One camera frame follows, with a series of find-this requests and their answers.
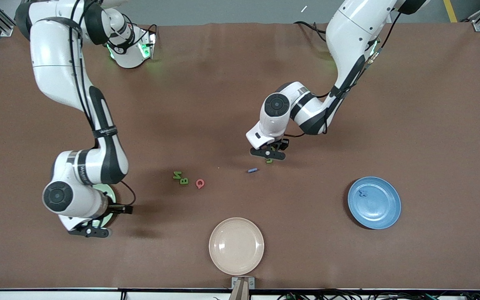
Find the green indicator light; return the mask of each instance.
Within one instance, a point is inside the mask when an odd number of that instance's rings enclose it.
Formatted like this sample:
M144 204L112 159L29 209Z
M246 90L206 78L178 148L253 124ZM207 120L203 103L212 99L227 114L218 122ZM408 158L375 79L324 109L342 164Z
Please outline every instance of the green indicator light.
M143 56L144 58L148 58L148 57L150 56L150 54L149 54L149 47L146 46L145 44L142 45L142 44L140 44L140 43L138 43L138 46L140 47L140 51L141 51L141 53L142 53L142 56Z
M110 53L110 57L111 57L112 59L115 59L115 58L114 58L114 55L112 54L112 50L110 49L110 46L109 46L108 44L107 44L107 49L108 49L108 52Z
M370 56L372 56L375 53L375 46L377 46L377 41L373 44L372 51L370 52Z

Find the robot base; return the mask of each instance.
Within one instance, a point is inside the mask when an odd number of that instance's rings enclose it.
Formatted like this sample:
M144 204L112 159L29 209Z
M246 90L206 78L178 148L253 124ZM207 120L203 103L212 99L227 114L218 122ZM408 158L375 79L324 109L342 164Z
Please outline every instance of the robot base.
M155 49L156 33L147 32L137 26L133 27L135 34L143 35L143 37L135 45L126 49L125 54L121 53L121 49L111 49L109 45L107 48L110 51L110 57L116 61L116 63L126 69L135 68L141 65L146 59L153 59L153 52Z

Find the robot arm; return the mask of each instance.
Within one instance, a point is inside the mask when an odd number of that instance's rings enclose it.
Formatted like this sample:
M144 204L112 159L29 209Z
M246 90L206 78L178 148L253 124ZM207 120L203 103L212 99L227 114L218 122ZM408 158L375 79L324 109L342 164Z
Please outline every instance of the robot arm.
M124 1L105 2L115 6ZM91 220L109 213L132 212L132 207L113 205L109 197L92 187L120 182L128 172L128 160L105 97L86 74L81 51L83 42L110 42L116 30L113 28L117 28L117 40L113 42L124 44L120 46L124 53L117 55L118 64L132 67L143 62L147 57L134 42L135 32L141 29L120 16L118 11L104 10L90 0L28 2L16 13L20 30L30 40L38 88L50 99L84 112L95 138L94 148L59 154L51 182L42 194L44 205L59 215L68 232L86 237L105 238L109 231L96 228L97 235L80 234L84 223L91 224Z
M326 29L327 47L335 60L337 80L328 98L321 101L299 82L288 83L268 96L260 121L246 133L253 146L251 154L267 159L284 159L278 153L288 118L307 135L325 133L349 90L374 55L377 37L394 9L410 15L429 0L345 0Z

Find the brown tabletop mat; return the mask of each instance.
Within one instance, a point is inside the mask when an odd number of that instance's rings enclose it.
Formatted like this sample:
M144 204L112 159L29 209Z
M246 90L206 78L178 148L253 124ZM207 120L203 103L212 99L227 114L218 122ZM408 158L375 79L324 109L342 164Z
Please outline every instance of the brown tabletop mat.
M244 135L281 84L332 87L335 64L315 32L164 27L155 59L136 69L101 46L85 55L130 162L135 214L118 217L112 237L85 239L42 205L57 155L93 139L81 112L40 93L15 30L0 42L0 287L228 287L208 238L244 217L265 239L250 273L259 288L480 289L480 33L468 23L396 25L328 134L292 139L272 165L249 156ZM401 196L386 230L347 209L350 185L367 175Z

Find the round joint cap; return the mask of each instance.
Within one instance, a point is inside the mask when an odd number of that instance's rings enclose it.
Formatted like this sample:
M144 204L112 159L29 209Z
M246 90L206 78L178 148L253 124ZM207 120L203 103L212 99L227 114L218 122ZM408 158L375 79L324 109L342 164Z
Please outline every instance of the round joint cap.
M270 117L280 117L290 108L288 98L282 93L273 93L264 101L264 111Z
M53 182L44 191L44 204L56 212L64 211L73 199L73 190L66 182Z

